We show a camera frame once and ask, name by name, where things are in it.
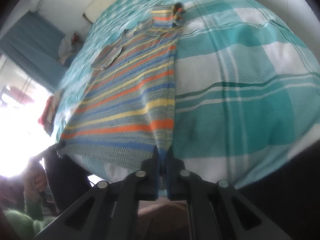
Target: person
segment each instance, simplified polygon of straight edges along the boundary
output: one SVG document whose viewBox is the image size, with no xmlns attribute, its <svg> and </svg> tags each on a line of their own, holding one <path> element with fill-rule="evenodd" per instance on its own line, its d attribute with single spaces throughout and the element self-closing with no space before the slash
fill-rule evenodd
<svg viewBox="0 0 320 240">
<path fill-rule="evenodd" d="M 30 159 L 22 174 L 24 184 L 24 212 L 4 210 L 8 222 L 22 240 L 31 240 L 55 217 L 44 216 L 41 193 L 47 187 L 47 178 L 40 163 Z"/>
</svg>

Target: green clothing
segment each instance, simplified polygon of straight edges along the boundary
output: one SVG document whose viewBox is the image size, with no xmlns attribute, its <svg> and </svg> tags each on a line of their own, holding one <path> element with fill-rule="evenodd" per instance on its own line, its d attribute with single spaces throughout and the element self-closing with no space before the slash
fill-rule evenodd
<svg viewBox="0 0 320 240">
<path fill-rule="evenodd" d="M 16 210 L 4 211 L 8 222 L 22 240 L 33 239 L 55 219 L 43 215 L 42 200 L 33 202 L 25 198 L 25 212 L 24 214 Z"/>
</svg>

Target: sweater sleeve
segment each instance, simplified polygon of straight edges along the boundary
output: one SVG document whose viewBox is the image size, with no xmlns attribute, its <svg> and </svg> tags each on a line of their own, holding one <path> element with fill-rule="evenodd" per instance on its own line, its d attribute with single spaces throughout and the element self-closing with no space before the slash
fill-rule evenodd
<svg viewBox="0 0 320 240">
<path fill-rule="evenodd" d="M 42 199 L 31 200 L 27 197 L 24 198 L 25 213 L 33 220 L 43 220 Z"/>
</svg>

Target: striped sweater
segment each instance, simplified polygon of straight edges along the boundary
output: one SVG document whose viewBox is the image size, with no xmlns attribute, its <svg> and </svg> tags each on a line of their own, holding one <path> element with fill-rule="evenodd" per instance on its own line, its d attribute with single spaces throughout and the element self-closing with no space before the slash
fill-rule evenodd
<svg viewBox="0 0 320 240">
<path fill-rule="evenodd" d="M 61 136 L 63 153 L 131 167 L 161 156 L 172 143 L 174 57 L 182 5 L 157 6 L 150 20 L 126 30 L 92 64 L 85 96 Z"/>
</svg>

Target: bed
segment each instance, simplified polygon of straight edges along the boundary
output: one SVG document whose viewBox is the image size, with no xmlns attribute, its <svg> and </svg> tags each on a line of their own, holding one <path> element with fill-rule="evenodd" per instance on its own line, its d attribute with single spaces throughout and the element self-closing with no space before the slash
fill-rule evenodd
<svg viewBox="0 0 320 240">
<path fill-rule="evenodd" d="M 83 100 L 91 64 L 102 49 L 150 17 L 153 6 L 176 2 L 186 12 L 175 54 L 170 140 L 187 169 L 239 188 L 279 169 L 320 138 L 320 66 L 270 10 L 254 0 L 116 0 L 93 19 L 82 50 L 61 81 L 64 95 L 55 117 L 55 141 Z M 108 158 L 108 152 L 103 159 L 91 152 L 65 153 L 114 182 L 138 170 L 152 152 L 134 160 Z"/>
</svg>

